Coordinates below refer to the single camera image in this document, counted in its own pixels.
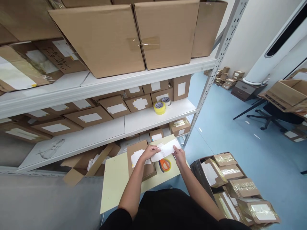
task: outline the cardboard box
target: cardboard box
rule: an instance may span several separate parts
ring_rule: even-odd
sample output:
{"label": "cardboard box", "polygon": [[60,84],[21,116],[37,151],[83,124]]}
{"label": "cardboard box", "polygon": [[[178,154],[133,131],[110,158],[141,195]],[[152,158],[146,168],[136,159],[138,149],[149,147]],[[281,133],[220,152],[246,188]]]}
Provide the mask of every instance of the cardboard box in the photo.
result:
{"label": "cardboard box", "polygon": [[212,52],[213,45],[227,8],[227,2],[199,3],[192,57],[206,57]]}
{"label": "cardboard box", "polygon": [[130,5],[70,8],[49,14],[96,78],[145,70]]}
{"label": "cardboard box", "polygon": [[63,38],[36,41],[34,45],[64,74],[87,70]]}
{"label": "cardboard box", "polygon": [[270,202],[259,198],[240,198],[237,201],[242,214],[256,224],[280,223]]}
{"label": "cardboard box", "polygon": [[284,112],[307,111],[307,81],[279,80],[264,97]]}
{"label": "cardboard box", "polygon": [[100,99],[104,99],[104,98],[107,98],[107,97],[112,97],[112,96],[116,96],[116,95],[121,95],[121,94],[124,94],[125,91],[123,90],[120,90],[120,91],[116,91],[116,92],[113,92],[113,93],[108,93],[108,94],[104,94],[104,95],[99,95],[99,96],[96,96],[96,97],[92,97],[92,99],[94,101],[96,100],[100,100]]}
{"label": "cardboard box", "polygon": [[221,166],[219,169],[227,180],[240,179],[244,176],[237,165]]}
{"label": "cardboard box", "polygon": [[72,120],[83,128],[113,120],[113,118],[101,106],[66,114],[64,117],[67,117],[69,120]]}
{"label": "cardboard box", "polygon": [[162,98],[168,97],[171,101],[173,100],[173,87],[169,86],[168,89],[159,92],[151,93],[151,100],[154,103],[161,101]]}
{"label": "cardboard box", "polygon": [[165,1],[134,5],[148,70],[191,60],[199,1]]}
{"label": "cardboard box", "polygon": [[32,128],[47,133],[51,136],[59,136],[62,134],[73,133],[83,129],[83,127],[81,127],[80,125],[64,117],[34,123]]}
{"label": "cardboard box", "polygon": [[17,122],[2,123],[0,125],[0,130],[5,132],[7,135],[30,143],[37,143],[52,138],[51,135],[32,128],[30,120],[30,118],[24,117],[22,120]]}
{"label": "cardboard box", "polygon": [[127,97],[135,97],[144,95],[142,86],[133,87],[130,89],[125,89]]}
{"label": "cardboard box", "polygon": [[232,198],[260,195],[259,190],[250,178],[230,180],[226,184],[226,188]]}
{"label": "cardboard box", "polygon": [[11,0],[0,2],[0,24],[19,41],[35,41],[60,37],[46,0]]}
{"label": "cardboard box", "polygon": [[219,167],[237,164],[236,160],[230,152],[224,152],[214,155],[213,160]]}
{"label": "cardboard box", "polygon": [[154,93],[154,92],[168,89],[169,81],[168,80],[158,81],[158,82],[154,82],[151,84],[143,85],[142,87],[143,87],[145,94]]}
{"label": "cardboard box", "polygon": [[171,134],[174,134],[175,137],[187,134],[190,129],[191,124],[186,117],[169,123],[169,131]]}
{"label": "cardboard box", "polygon": [[120,95],[101,99],[98,103],[101,104],[114,119],[131,113]]}
{"label": "cardboard box", "polygon": [[125,103],[127,104],[131,113],[138,112],[143,109],[148,109],[153,106],[150,94],[133,98],[126,98]]}
{"label": "cardboard box", "polygon": [[[127,156],[128,156],[128,173],[129,173],[129,178],[133,172],[133,167],[132,167],[132,161],[131,161],[131,156],[139,151],[139,150],[145,150],[147,148],[148,144],[147,141],[141,141],[136,144],[133,144],[131,146],[127,147]],[[142,181],[145,181],[154,175],[157,175],[156,169],[154,167],[154,163],[152,162],[150,165],[145,165],[144,166],[144,172],[143,172],[143,179]]]}
{"label": "cardboard box", "polygon": [[162,129],[157,129],[149,132],[151,142],[164,138]]}
{"label": "cardboard box", "polygon": [[171,79],[170,84],[173,87],[174,101],[178,101],[188,97],[190,81],[191,81],[191,74]]}

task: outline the tape roll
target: tape roll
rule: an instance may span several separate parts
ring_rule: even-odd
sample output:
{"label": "tape roll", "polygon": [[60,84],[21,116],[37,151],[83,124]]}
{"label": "tape roll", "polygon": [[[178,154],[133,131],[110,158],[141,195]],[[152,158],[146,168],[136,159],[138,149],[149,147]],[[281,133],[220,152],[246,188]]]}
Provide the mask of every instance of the tape roll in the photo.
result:
{"label": "tape roll", "polygon": [[164,102],[156,102],[153,105],[153,108],[154,108],[154,111],[156,112],[156,114],[158,114],[158,115],[162,115],[166,111]]}

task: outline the taped cardboard box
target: taped cardboard box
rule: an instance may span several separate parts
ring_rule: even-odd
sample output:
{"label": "taped cardboard box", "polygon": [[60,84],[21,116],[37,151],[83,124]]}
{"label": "taped cardboard box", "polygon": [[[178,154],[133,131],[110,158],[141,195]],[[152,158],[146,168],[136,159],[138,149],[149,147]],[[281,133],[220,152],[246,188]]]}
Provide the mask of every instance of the taped cardboard box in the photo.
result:
{"label": "taped cardboard box", "polygon": [[192,58],[206,57],[211,54],[227,4],[222,1],[199,3]]}
{"label": "taped cardboard box", "polygon": [[155,93],[151,93],[150,96],[151,96],[151,100],[153,104],[158,101],[161,101],[162,98],[164,97],[168,97],[170,101],[172,101],[173,100],[173,87],[168,86],[168,89],[162,90],[159,92],[155,92]]}
{"label": "taped cardboard box", "polygon": [[83,129],[83,127],[81,127],[80,125],[64,117],[34,123],[32,128],[47,133],[51,136],[59,136],[67,133],[73,133]]}
{"label": "taped cardboard box", "polygon": [[[139,150],[145,150],[147,148],[148,144],[147,141],[141,141],[136,144],[133,144],[131,146],[127,147],[127,157],[128,157],[128,173],[129,178],[134,170],[134,167],[132,166],[132,160],[131,156],[138,152]],[[143,179],[142,181],[145,181],[153,176],[157,175],[156,169],[154,167],[154,163],[151,162],[151,164],[145,164],[144,166],[144,172],[143,172]]]}
{"label": "taped cardboard box", "polygon": [[189,133],[190,129],[191,124],[186,117],[169,123],[169,131],[171,134],[174,134],[175,137]]}
{"label": "taped cardboard box", "polygon": [[120,95],[101,99],[98,103],[101,104],[114,119],[131,113]]}
{"label": "taped cardboard box", "polygon": [[0,24],[21,42],[60,37],[48,10],[46,0],[1,1]]}
{"label": "taped cardboard box", "polygon": [[64,117],[67,117],[83,128],[113,120],[101,106],[66,114]]}
{"label": "taped cardboard box", "polygon": [[126,98],[125,103],[127,104],[131,113],[138,112],[143,109],[148,109],[153,106],[150,94],[133,98]]}
{"label": "taped cardboard box", "polygon": [[145,70],[130,5],[70,8],[49,14],[96,78]]}
{"label": "taped cardboard box", "polygon": [[190,62],[198,7],[195,0],[135,3],[148,70]]}
{"label": "taped cardboard box", "polygon": [[36,41],[34,45],[64,74],[87,70],[63,38]]}

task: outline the white shelf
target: white shelf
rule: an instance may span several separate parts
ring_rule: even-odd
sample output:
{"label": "white shelf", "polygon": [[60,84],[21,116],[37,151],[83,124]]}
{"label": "white shelf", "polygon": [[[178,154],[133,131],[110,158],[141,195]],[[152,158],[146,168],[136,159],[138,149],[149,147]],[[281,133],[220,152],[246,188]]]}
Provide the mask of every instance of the white shelf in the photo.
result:
{"label": "white shelf", "polygon": [[216,59],[212,57],[200,57],[191,59],[191,62],[185,65],[101,79],[96,79],[92,74],[88,75],[88,71],[66,74],[51,85],[6,93],[0,96],[0,119],[213,69],[215,61]]}
{"label": "white shelf", "polygon": [[[57,136],[51,140],[37,143],[17,171],[27,172],[196,112],[197,109],[185,98],[172,102],[172,108],[163,115],[157,115],[152,107],[112,121],[84,128],[78,132]],[[65,142],[51,158],[43,159],[40,156],[40,152],[50,149],[62,139]]]}

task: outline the white label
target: white label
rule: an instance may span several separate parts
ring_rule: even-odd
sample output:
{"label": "white label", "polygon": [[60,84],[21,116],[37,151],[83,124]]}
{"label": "white label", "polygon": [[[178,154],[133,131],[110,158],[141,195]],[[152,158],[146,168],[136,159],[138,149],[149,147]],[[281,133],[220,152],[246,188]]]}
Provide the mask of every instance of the white label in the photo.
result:
{"label": "white label", "polygon": [[185,129],[181,129],[181,130],[179,130],[178,135],[182,135],[182,134],[184,134],[184,132],[185,132]]}
{"label": "white label", "polygon": [[102,117],[99,116],[98,113],[92,113],[78,118],[85,123],[102,119]]}
{"label": "white label", "polygon": [[160,86],[160,82],[159,82],[159,81],[158,81],[158,82],[155,82],[155,83],[151,83],[150,85],[151,85],[151,90],[152,90],[152,91],[156,91],[156,90],[161,89],[161,86]]}
{"label": "white label", "polygon": [[129,90],[129,92],[130,92],[131,94],[137,93],[137,92],[140,92],[140,91],[141,91],[139,86],[130,88],[130,89],[128,89],[128,90]]}
{"label": "white label", "polygon": [[9,119],[9,118],[2,118],[2,119],[0,119],[0,124],[1,124],[1,123],[5,123],[5,122],[9,122],[9,121],[12,121],[12,119]]}
{"label": "white label", "polygon": [[161,101],[161,99],[164,97],[169,97],[169,94],[163,94],[163,95],[157,96],[156,99],[157,101]]}
{"label": "white label", "polygon": [[56,133],[56,132],[60,132],[63,130],[67,130],[70,129],[69,127],[63,125],[63,124],[55,124],[55,125],[51,125],[51,126],[46,126],[46,127],[42,127],[45,130],[48,130],[49,132],[52,133]]}
{"label": "white label", "polygon": [[254,211],[258,220],[276,220],[276,217],[267,204],[251,205],[251,209]]}
{"label": "white label", "polygon": [[162,138],[163,138],[162,134],[156,134],[156,135],[151,136],[152,141],[160,140]]}
{"label": "white label", "polygon": [[19,128],[11,129],[10,131],[6,131],[5,133],[12,134],[12,135],[18,136],[18,137],[22,137],[22,138],[25,138],[25,139],[28,139],[28,140],[33,140],[33,139],[36,139],[36,138],[39,137],[38,135],[26,132],[26,131],[19,129]]}
{"label": "white label", "polygon": [[65,40],[53,41],[52,43],[63,54],[64,57],[71,57],[73,61],[78,60],[77,56],[73,53]]}
{"label": "white label", "polygon": [[23,72],[18,70],[10,62],[0,57],[0,80],[10,85],[16,90],[28,89],[37,86],[36,82],[31,80]]}
{"label": "white label", "polygon": [[298,136],[297,134],[295,134],[295,133],[293,133],[291,131],[286,132],[285,135],[287,137],[289,137],[289,138],[293,138],[293,137],[297,137]]}
{"label": "white label", "polygon": [[50,115],[49,113],[46,113],[43,110],[36,110],[36,111],[28,112],[28,114],[31,114],[34,117],[44,117],[44,116]]}
{"label": "white label", "polygon": [[79,101],[75,101],[73,102],[79,109],[84,109],[87,107],[91,107],[91,104],[87,102],[87,100],[83,99],[83,100],[79,100]]}
{"label": "white label", "polygon": [[65,109],[69,109],[69,107],[65,104],[56,105],[56,106],[53,106],[53,107],[50,107],[50,108],[52,108],[55,111],[62,111],[62,110],[65,110]]}
{"label": "white label", "polygon": [[125,111],[125,110],[127,110],[127,108],[126,108],[126,106],[124,106],[124,104],[118,104],[118,105],[113,105],[113,106],[107,107],[107,111],[110,114],[115,114],[115,113]]}
{"label": "white label", "polygon": [[178,85],[178,96],[185,94],[185,82]]}

